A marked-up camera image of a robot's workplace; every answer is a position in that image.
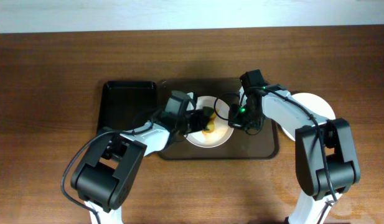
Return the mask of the pink-rimmed plate with sauce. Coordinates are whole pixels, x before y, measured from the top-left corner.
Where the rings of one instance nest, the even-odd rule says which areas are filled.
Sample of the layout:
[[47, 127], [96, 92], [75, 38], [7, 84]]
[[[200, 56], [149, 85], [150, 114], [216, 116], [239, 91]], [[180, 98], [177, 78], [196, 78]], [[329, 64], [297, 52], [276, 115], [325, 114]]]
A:
[[222, 100], [217, 100], [217, 103], [214, 104], [215, 100], [216, 97], [213, 96], [199, 96], [197, 98], [197, 109], [202, 109], [204, 106], [215, 108], [217, 117], [214, 121], [215, 130], [212, 133], [206, 133], [202, 130], [185, 136], [186, 140], [195, 146], [204, 148], [217, 147], [225, 143], [233, 133], [233, 128], [229, 127], [228, 121], [218, 117], [220, 115], [227, 119], [230, 107]]

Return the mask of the white plate with sauce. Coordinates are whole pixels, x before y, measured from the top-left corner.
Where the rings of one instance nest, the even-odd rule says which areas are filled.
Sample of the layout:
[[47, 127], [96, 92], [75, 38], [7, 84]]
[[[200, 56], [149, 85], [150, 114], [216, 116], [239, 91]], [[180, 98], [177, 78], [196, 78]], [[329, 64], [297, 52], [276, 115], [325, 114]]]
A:
[[[326, 100], [315, 94], [296, 93], [293, 95], [289, 95], [288, 97], [290, 100], [299, 103], [306, 109], [312, 111], [313, 113], [319, 116], [325, 117], [330, 120], [335, 119], [335, 113], [331, 108], [330, 104], [328, 104]], [[301, 121], [298, 121], [298, 119], [299, 118], [295, 114], [285, 112], [285, 114], [282, 115], [282, 118], [280, 120], [276, 120], [281, 125], [283, 132], [292, 141], [295, 141], [295, 129], [298, 129], [306, 124], [301, 124]]]

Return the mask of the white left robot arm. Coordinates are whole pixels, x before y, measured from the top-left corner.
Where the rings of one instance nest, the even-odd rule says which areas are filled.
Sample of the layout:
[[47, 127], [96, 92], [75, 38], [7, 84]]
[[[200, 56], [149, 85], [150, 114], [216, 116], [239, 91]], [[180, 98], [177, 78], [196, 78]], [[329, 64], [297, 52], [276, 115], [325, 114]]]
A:
[[206, 130], [213, 108], [173, 113], [158, 108], [140, 127], [106, 129], [73, 156], [62, 176], [63, 196], [87, 210], [92, 223], [122, 223], [121, 206], [142, 159], [167, 148], [176, 136]]

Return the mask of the green and yellow sponge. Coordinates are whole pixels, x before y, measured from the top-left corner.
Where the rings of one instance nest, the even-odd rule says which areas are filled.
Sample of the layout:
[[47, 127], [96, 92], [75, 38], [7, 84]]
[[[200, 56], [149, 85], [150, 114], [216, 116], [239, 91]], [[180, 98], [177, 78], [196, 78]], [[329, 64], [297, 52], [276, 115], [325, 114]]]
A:
[[212, 133], [215, 130], [215, 118], [217, 117], [217, 111], [211, 107], [204, 106], [202, 108], [204, 114], [204, 129], [206, 133]]

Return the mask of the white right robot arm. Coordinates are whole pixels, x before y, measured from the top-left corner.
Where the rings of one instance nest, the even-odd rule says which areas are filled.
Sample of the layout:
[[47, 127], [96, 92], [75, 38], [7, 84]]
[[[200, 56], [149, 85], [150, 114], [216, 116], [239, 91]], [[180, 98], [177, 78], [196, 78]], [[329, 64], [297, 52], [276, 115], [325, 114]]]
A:
[[301, 193], [285, 223], [323, 223], [339, 198], [361, 179], [349, 123], [316, 114], [280, 85], [242, 87], [239, 96], [238, 112], [259, 111], [295, 140]]

